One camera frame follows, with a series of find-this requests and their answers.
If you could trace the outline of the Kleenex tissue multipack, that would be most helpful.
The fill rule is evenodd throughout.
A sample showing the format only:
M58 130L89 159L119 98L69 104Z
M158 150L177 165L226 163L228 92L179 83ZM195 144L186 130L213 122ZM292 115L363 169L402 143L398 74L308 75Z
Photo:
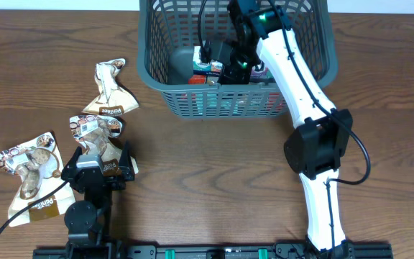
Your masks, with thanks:
M211 61L209 64L201 62L201 47L193 48L193 73L195 75L205 75L219 77L223 68L223 64L218 61ZM274 82L274 78L268 67L261 62L251 69L250 81L252 83Z

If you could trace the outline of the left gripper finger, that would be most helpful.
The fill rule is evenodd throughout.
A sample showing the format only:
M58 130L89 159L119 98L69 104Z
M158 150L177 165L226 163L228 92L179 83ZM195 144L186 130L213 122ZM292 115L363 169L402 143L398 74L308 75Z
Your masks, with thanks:
M128 141L124 143L124 147L121 152L121 157L119 159L119 169L123 175L132 175L133 174L133 165L131 155L129 154L130 144Z
M77 148L75 149L73 153L73 156L64 166L62 170L62 176L74 176L77 173L76 163L81 155L82 155L82 148L77 146Z

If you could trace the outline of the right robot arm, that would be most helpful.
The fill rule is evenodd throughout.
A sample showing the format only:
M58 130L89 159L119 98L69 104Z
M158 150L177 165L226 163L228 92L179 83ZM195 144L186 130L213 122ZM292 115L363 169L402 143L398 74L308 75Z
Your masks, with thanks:
M341 157L351 137L352 116L338 110L319 87L303 59L286 12L271 2L230 1L226 8L237 39L201 42L201 58L222 64L218 82L246 84L252 67L270 70L293 121L284 144L285 158L303 184L308 211L308 254L315 258L348 256L341 226L337 184Z

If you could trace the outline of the mint green wipes packet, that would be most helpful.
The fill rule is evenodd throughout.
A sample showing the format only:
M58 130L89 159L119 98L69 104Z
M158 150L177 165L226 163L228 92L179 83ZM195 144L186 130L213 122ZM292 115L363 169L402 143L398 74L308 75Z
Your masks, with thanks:
M199 114L206 116L241 116L244 113L255 113L263 100L262 94L206 94L193 98Z

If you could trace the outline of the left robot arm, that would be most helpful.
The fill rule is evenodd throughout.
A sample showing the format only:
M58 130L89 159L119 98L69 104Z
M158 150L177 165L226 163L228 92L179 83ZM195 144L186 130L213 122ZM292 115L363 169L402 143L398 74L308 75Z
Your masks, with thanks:
M112 193L126 188L135 179L135 169L126 142L121 152L117 176L104 175L100 155L84 155L78 147L64 167L61 178L84 195L82 201L70 205L64 222L68 228L67 258L126 258L127 248L109 234Z

